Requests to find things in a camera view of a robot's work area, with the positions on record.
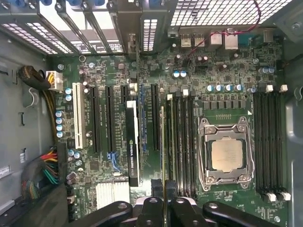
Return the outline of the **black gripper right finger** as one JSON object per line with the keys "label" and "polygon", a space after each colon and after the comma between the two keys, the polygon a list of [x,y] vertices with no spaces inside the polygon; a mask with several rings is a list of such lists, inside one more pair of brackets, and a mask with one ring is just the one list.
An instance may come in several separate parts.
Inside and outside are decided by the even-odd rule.
{"label": "black gripper right finger", "polygon": [[171,227],[277,227],[266,217],[265,205],[251,189],[216,186],[209,192],[183,192],[175,181],[165,182]]}

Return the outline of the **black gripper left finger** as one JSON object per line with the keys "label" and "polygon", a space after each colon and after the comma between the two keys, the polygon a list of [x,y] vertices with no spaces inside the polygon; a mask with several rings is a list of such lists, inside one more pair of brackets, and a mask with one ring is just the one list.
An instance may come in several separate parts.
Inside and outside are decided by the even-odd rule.
{"label": "black gripper left finger", "polygon": [[136,205],[115,201],[84,218],[70,222],[70,227],[162,227],[164,201],[160,179],[151,179],[151,196],[140,197]]}

